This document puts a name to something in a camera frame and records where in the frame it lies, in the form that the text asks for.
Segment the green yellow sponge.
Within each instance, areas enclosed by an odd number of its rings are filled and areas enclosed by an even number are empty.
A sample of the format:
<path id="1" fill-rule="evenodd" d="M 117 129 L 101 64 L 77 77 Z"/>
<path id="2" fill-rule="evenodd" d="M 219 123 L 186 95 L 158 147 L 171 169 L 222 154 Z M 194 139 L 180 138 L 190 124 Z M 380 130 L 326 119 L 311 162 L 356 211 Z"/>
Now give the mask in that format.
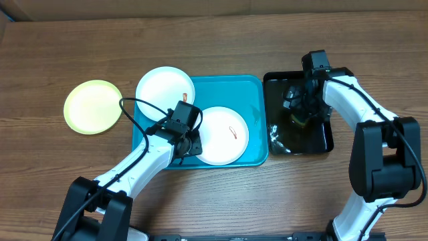
<path id="1" fill-rule="evenodd" d="M 299 128 L 304 128 L 309 121 L 308 118 L 305 118 L 304 116 L 295 115 L 295 114 L 290 115 L 290 120 L 294 125 L 296 125 Z"/>

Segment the white plate with ketchup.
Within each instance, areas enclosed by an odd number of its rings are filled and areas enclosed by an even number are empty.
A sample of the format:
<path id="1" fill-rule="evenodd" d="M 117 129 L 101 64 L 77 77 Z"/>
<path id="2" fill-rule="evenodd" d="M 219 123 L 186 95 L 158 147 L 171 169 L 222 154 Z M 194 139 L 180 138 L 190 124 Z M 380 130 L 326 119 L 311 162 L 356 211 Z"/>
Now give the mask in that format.
<path id="1" fill-rule="evenodd" d="M 222 106 L 207 108 L 199 116 L 202 153 L 197 158 L 208 165 L 228 165 L 238 160 L 249 143 L 249 129 L 243 117 Z"/>

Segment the yellow plate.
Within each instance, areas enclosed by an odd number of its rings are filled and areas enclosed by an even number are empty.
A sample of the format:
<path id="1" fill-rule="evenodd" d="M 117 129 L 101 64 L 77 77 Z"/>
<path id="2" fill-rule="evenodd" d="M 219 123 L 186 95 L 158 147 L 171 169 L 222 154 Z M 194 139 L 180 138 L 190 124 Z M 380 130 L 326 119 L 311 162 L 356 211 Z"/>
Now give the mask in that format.
<path id="1" fill-rule="evenodd" d="M 89 80 L 75 87 L 64 102 L 66 124 L 77 133 L 96 135 L 113 127 L 122 113 L 119 89 L 105 80 Z"/>

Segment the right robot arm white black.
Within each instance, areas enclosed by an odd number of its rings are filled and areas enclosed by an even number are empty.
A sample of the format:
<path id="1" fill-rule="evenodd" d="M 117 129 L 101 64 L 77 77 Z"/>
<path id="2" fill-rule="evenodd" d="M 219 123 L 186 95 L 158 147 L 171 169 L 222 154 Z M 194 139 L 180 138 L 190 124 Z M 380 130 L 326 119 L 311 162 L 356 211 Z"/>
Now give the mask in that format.
<path id="1" fill-rule="evenodd" d="M 323 240 L 370 240 L 370 230 L 389 208 L 412 208 L 427 196 L 419 123 L 383 108 L 347 68 L 320 66 L 288 81 L 281 108 L 293 131 L 324 123 L 336 110 L 354 132 L 348 167 L 352 193 L 327 226 Z"/>

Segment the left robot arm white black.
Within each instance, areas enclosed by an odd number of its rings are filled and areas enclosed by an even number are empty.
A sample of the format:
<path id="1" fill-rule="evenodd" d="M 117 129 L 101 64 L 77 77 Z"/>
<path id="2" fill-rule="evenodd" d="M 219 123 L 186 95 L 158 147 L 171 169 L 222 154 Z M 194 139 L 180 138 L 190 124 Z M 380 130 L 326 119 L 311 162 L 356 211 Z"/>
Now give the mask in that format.
<path id="1" fill-rule="evenodd" d="M 67 192 L 53 240 L 148 240 L 130 227 L 134 198 L 175 159 L 202 152 L 197 129 L 159 129 L 117 166 L 94 180 L 78 177 Z"/>

